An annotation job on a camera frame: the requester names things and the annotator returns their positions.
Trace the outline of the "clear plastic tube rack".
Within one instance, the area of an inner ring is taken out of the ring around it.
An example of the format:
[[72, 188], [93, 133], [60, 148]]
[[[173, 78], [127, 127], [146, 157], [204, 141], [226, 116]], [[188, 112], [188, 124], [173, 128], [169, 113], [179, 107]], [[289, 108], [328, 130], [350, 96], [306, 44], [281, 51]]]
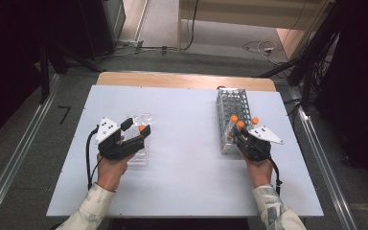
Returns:
[[244, 125], [251, 125], [251, 114], [245, 89], [220, 88], [216, 98], [218, 123], [220, 132], [220, 147], [222, 154], [237, 154], [239, 149], [234, 142], [226, 139], [225, 130], [230, 117], [235, 114], [238, 121], [244, 121]]

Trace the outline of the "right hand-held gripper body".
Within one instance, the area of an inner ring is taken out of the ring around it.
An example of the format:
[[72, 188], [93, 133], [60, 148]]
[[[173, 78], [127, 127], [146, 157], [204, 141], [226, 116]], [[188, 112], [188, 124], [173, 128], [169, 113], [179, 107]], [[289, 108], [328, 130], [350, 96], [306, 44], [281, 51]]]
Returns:
[[284, 141], [267, 126], [259, 126], [247, 131], [248, 139], [241, 137], [236, 144], [241, 153], [251, 161], [260, 162], [269, 159], [271, 144], [284, 144]]

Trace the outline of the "person's left hand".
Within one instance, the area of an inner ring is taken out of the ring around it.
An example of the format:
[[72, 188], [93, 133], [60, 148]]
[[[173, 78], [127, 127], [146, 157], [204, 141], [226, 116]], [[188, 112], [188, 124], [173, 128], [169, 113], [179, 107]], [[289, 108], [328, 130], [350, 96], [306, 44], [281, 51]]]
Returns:
[[120, 184], [122, 175], [127, 170], [128, 158], [122, 160], [108, 160], [97, 155], [98, 179], [97, 184], [109, 192], [115, 192]]

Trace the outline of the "black cabinet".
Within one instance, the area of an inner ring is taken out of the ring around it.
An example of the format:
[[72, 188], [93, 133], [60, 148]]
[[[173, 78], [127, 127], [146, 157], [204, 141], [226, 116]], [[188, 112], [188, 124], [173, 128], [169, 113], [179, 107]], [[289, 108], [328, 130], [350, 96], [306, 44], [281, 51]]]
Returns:
[[126, 21], [123, 0], [79, 0], [89, 41], [89, 57], [113, 53]]

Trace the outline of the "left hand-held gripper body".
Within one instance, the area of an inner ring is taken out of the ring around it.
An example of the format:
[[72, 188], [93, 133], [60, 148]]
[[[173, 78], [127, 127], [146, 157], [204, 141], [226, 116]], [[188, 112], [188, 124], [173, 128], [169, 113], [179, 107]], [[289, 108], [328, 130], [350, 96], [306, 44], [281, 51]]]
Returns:
[[99, 124], [95, 143], [100, 156], [108, 160], [122, 160], [145, 147], [145, 139], [137, 135], [131, 139], [122, 140], [121, 124], [103, 117]]

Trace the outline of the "person's right hand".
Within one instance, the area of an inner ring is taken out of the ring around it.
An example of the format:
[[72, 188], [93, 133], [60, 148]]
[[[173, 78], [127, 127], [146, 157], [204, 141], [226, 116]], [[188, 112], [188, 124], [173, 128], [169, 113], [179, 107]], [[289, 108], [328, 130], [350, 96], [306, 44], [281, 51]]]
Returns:
[[271, 183], [273, 166], [268, 159], [255, 162], [247, 159], [244, 154], [242, 157], [245, 161], [247, 173], [254, 188]]

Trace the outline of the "clear acrylic tube rack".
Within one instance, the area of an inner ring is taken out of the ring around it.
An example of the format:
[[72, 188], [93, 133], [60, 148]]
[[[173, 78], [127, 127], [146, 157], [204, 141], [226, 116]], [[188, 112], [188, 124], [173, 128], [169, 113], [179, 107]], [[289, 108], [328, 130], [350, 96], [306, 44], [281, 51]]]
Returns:
[[[133, 125], [125, 132], [127, 139], [131, 139], [140, 134], [140, 129], [151, 124], [151, 116], [149, 113], [128, 113]], [[128, 161], [130, 166], [146, 166], [149, 163], [149, 144], [145, 143], [145, 147], [137, 151], [137, 153]]]

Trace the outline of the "beige wooden furniture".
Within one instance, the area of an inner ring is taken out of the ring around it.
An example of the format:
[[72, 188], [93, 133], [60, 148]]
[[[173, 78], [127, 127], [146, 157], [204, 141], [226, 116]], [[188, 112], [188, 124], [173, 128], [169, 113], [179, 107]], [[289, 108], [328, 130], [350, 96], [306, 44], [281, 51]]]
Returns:
[[275, 28], [288, 58], [296, 58], [336, 0], [178, 0], [177, 45], [181, 20], [191, 19]]

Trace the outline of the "grey power strip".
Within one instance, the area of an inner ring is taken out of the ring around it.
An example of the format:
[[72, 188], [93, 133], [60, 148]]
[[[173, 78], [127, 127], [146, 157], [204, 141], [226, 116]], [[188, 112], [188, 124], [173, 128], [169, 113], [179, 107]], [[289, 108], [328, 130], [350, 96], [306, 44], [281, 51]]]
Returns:
[[118, 47], [133, 47], [140, 49], [143, 46], [143, 40], [119, 40], [117, 42]]

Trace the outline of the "aluminium floor rail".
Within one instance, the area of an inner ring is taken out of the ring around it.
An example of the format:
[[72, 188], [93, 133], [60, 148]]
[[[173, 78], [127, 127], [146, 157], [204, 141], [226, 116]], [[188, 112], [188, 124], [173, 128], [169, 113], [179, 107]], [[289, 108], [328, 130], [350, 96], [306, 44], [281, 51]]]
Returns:
[[328, 161], [325, 151], [316, 134], [311, 117], [306, 114], [301, 105], [297, 107], [297, 114], [302, 122], [304, 131], [309, 139], [313, 155], [323, 176], [333, 207], [337, 213], [343, 230], [358, 230], [357, 223]]
[[24, 158], [26, 157], [28, 150], [39, 131], [39, 128], [46, 117], [48, 110], [58, 92], [58, 86], [60, 84], [59, 74], [54, 74], [51, 81], [50, 87], [52, 91], [49, 93], [47, 99], [43, 104], [40, 104], [27, 126], [22, 138], [16, 146], [16, 149], [11, 155], [9, 162], [7, 163], [5, 169], [0, 175], [0, 205], [4, 200]]

